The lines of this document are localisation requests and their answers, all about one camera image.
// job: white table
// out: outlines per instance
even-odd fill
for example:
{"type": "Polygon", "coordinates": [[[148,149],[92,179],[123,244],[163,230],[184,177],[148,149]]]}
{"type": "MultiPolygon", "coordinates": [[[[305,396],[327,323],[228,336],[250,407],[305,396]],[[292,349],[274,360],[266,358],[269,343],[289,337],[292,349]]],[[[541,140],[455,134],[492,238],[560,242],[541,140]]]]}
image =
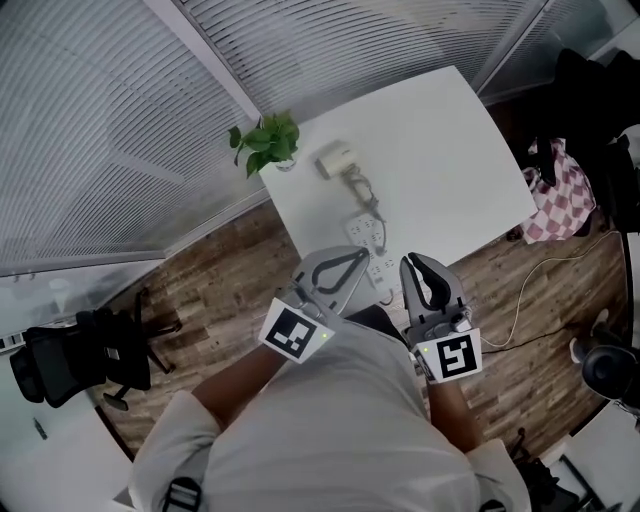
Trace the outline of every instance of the white table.
{"type": "MultiPolygon", "coordinates": [[[[296,166],[271,165],[261,176],[301,257],[350,243],[345,219],[359,208],[339,178],[325,180],[315,166],[336,140],[359,154],[387,220],[386,257],[397,264],[413,251],[450,265],[536,212],[502,135],[454,67],[358,98],[300,132],[296,166]]],[[[348,310],[388,296],[365,277],[348,310]]]]}

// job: white cable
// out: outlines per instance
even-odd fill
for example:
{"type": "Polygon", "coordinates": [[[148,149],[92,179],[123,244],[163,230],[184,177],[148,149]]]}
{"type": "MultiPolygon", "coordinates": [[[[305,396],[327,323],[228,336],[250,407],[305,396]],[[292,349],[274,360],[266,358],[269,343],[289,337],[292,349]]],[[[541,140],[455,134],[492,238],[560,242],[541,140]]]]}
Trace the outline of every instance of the white cable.
{"type": "Polygon", "coordinates": [[[532,276],[532,274],[538,269],[538,267],[540,267],[544,263],[548,263],[549,261],[575,261],[575,260],[580,260],[580,259],[584,258],[587,254],[589,254],[591,252],[591,250],[594,249],[605,238],[607,238],[609,235],[612,235],[614,233],[620,233],[620,232],[619,231],[609,231],[608,233],[602,235],[600,237],[600,239],[596,243],[594,243],[591,247],[589,247],[587,249],[587,251],[584,254],[581,254],[580,256],[572,256],[570,258],[547,258],[546,260],[542,260],[540,263],[538,263],[535,267],[533,267],[531,272],[529,272],[529,274],[525,278],[524,282],[522,283],[522,286],[520,287],[520,294],[518,295],[518,303],[516,305],[516,316],[513,319],[513,326],[511,327],[511,332],[509,333],[509,338],[507,338],[507,341],[505,341],[502,344],[497,344],[497,343],[491,343],[490,341],[486,340],[482,336],[480,336],[480,339],[482,341],[484,341],[487,345],[491,345],[492,347],[495,347],[495,348],[506,347],[509,344],[509,342],[511,342],[511,338],[513,338],[513,333],[516,330],[516,324],[518,323],[518,315],[520,314],[520,302],[522,301],[522,294],[524,292],[524,287],[526,286],[527,281],[532,276]]]}
{"type": "Polygon", "coordinates": [[[375,251],[378,256],[382,256],[386,252],[387,248],[387,221],[384,220],[382,215],[380,215],[380,211],[378,210],[379,200],[376,195],[373,193],[373,188],[371,187],[371,182],[369,179],[360,173],[360,167],[357,165],[351,165],[347,170],[342,173],[342,180],[347,188],[351,191],[351,193],[355,196],[358,204],[369,213],[375,220],[380,221],[382,224],[382,245],[376,245],[375,251]],[[358,190],[357,185],[361,183],[368,190],[371,197],[365,199],[358,190]]]}

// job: pink checkered fabric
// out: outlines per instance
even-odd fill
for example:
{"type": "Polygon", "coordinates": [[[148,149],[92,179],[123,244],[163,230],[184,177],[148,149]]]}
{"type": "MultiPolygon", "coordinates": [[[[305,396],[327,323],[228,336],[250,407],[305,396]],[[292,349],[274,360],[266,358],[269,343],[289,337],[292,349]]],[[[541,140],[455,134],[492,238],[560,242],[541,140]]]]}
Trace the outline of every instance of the pink checkered fabric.
{"type": "MultiPolygon", "coordinates": [[[[534,142],[529,154],[537,153],[534,142]]],[[[540,171],[527,167],[522,171],[538,213],[524,221],[522,231],[527,243],[545,240],[566,240],[585,223],[596,201],[589,179],[573,158],[567,155],[564,139],[551,141],[556,186],[550,187],[540,177],[540,171]]]]}

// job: potted plant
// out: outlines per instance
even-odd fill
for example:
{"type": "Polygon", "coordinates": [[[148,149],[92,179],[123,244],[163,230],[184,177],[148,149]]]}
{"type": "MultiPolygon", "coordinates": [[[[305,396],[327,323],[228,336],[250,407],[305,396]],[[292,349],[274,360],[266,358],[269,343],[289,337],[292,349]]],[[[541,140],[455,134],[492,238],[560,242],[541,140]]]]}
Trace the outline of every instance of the potted plant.
{"type": "Polygon", "coordinates": [[[238,156],[243,149],[252,153],[247,158],[247,177],[258,172],[269,162],[275,162],[281,171],[290,170],[295,162],[293,154],[300,137],[298,125],[289,112],[264,116],[257,126],[244,136],[237,126],[229,130],[229,145],[237,149],[233,163],[238,165],[238,156]]]}

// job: power cord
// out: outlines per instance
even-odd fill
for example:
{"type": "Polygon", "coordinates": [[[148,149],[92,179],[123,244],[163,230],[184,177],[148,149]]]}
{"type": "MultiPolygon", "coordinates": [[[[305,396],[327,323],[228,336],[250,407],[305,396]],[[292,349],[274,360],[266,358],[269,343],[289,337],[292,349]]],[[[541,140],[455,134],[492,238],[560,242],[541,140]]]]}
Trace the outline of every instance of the power cord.
{"type": "Polygon", "coordinates": [[[373,193],[371,182],[364,174],[360,173],[360,167],[357,165],[349,166],[349,168],[342,173],[342,180],[355,196],[358,204],[374,219],[382,223],[382,245],[376,245],[374,248],[376,255],[382,256],[387,251],[387,221],[380,215],[380,211],[378,210],[380,201],[373,193]],[[369,198],[364,197],[362,191],[358,189],[358,185],[364,185],[366,187],[370,194],[369,198]]]}
{"type": "Polygon", "coordinates": [[[529,343],[533,343],[534,341],[538,341],[538,340],[541,340],[542,338],[546,338],[548,336],[553,336],[554,334],[558,334],[559,332],[562,332],[567,328],[568,328],[567,325],[563,325],[562,327],[560,327],[560,329],[558,329],[556,331],[548,332],[548,333],[545,333],[545,334],[541,334],[540,336],[536,336],[535,338],[531,338],[530,340],[523,341],[522,343],[520,343],[518,345],[514,345],[513,347],[502,348],[500,350],[488,350],[486,352],[483,352],[483,354],[497,354],[498,352],[509,352],[509,350],[514,350],[516,348],[524,347],[525,345],[528,345],[529,343]]]}
{"type": "MultiPolygon", "coordinates": [[[[581,254],[580,256],[572,256],[570,258],[547,258],[542,260],[540,263],[538,263],[535,267],[533,267],[533,269],[531,270],[531,272],[529,272],[529,274],[527,274],[527,277],[525,278],[524,282],[522,283],[522,286],[520,287],[520,294],[518,295],[518,303],[516,305],[516,316],[513,319],[513,326],[511,327],[511,332],[509,333],[509,337],[507,338],[507,341],[505,341],[502,344],[497,344],[497,343],[491,343],[489,340],[483,338],[482,336],[480,337],[480,339],[482,341],[484,341],[487,345],[491,345],[492,347],[495,348],[502,348],[502,347],[506,347],[510,342],[511,339],[513,338],[513,333],[516,330],[516,324],[518,323],[518,315],[520,314],[520,302],[522,301],[522,294],[524,293],[524,288],[527,284],[527,281],[529,281],[529,278],[533,275],[533,273],[543,264],[548,263],[550,261],[577,261],[577,260],[581,260],[582,258],[584,258],[587,254],[589,254],[593,249],[595,249],[595,247],[602,242],[605,238],[607,238],[609,235],[612,235],[614,233],[619,234],[619,231],[609,231],[608,233],[605,233],[604,235],[602,235],[598,241],[596,243],[594,243],[591,247],[589,247],[584,254],[581,254]]],[[[545,336],[551,336],[553,334],[556,334],[557,332],[560,332],[562,329],[564,329],[566,326],[563,326],[562,328],[560,328],[558,331],[553,332],[553,333],[549,333],[549,334],[543,334],[542,336],[538,336],[537,338],[534,338],[532,340],[528,340],[524,343],[521,343],[515,347],[511,347],[505,350],[493,350],[490,352],[484,352],[485,354],[491,354],[491,353],[495,353],[495,352],[505,352],[506,350],[512,350],[514,348],[518,348],[518,347],[522,347],[523,345],[526,345],[527,343],[532,343],[536,340],[539,340],[540,338],[544,338],[545,336]]]]}

